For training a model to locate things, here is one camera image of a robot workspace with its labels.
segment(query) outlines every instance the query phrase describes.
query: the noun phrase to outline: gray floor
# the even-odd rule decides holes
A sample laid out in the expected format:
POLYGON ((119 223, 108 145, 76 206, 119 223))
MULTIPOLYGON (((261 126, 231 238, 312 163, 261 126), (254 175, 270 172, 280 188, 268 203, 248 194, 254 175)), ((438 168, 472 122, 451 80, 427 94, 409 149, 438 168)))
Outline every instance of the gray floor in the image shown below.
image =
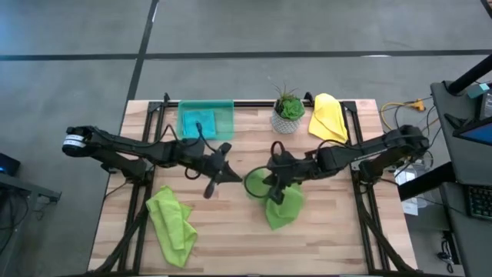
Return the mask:
MULTIPOLYGON (((150 3, 0 0, 0 55, 137 53, 150 3)), ((148 52, 479 49, 492 48, 490 27, 478 0, 162 0, 148 52)), ((146 61, 136 99, 164 92, 182 99, 274 98, 271 83, 286 82, 300 92, 382 105, 427 97, 430 83, 456 78, 482 58, 146 61)), ((22 179, 63 191, 42 221, 31 222, 18 275, 85 271, 108 176, 97 162, 64 156, 62 140, 70 125, 119 130, 134 66, 0 62, 0 152, 22 161, 22 179)), ((401 109, 399 122, 423 126, 424 116, 401 109)), ((436 165, 449 160, 441 135, 431 150, 436 165)), ((433 259, 439 233, 409 228, 419 268, 446 273, 433 259)))

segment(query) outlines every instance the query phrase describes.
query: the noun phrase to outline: succulent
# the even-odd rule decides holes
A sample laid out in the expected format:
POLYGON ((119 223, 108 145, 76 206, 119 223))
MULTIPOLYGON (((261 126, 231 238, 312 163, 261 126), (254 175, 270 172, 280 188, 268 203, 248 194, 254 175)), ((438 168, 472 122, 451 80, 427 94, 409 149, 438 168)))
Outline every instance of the succulent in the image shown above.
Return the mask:
POLYGON ((284 83, 284 90, 281 90, 277 85, 275 85, 280 98, 275 103, 275 111, 285 119, 297 120, 302 115, 304 115, 304 105, 301 100, 294 95, 294 91, 297 88, 287 91, 287 86, 284 83))

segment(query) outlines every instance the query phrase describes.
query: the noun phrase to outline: white plant pot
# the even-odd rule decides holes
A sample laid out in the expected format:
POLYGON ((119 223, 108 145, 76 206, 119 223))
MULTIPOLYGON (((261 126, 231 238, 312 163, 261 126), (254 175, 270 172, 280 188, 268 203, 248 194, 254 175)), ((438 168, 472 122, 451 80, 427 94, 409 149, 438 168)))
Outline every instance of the white plant pot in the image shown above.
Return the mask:
POLYGON ((295 132, 301 125, 300 117, 297 120, 289 120, 282 118, 275 110, 273 111, 273 115, 271 116, 271 124, 274 127, 274 130, 281 134, 291 134, 295 132))

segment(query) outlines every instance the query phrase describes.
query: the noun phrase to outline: yellow cable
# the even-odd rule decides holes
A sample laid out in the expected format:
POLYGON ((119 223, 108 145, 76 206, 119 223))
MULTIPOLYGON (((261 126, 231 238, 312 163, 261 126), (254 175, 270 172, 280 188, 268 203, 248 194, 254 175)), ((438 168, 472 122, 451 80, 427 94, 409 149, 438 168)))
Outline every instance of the yellow cable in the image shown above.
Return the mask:
POLYGON ((400 103, 400 102, 388 102, 381 107, 381 110, 379 112, 381 114, 381 118, 383 119, 383 123, 386 125, 386 127, 388 129, 393 130, 393 128, 387 123, 386 118, 384 117, 384 112, 386 112, 386 107, 388 107, 389 105, 400 105, 400 106, 402 106, 402 105, 407 105, 407 104, 400 103))

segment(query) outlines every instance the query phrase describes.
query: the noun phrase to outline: keyboard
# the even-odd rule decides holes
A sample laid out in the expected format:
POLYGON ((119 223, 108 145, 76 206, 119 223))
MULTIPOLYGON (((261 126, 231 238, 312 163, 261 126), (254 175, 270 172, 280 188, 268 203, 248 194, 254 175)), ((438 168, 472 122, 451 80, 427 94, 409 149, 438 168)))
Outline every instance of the keyboard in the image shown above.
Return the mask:
POLYGON ((492 220, 492 187, 465 185, 464 188, 468 215, 492 220))

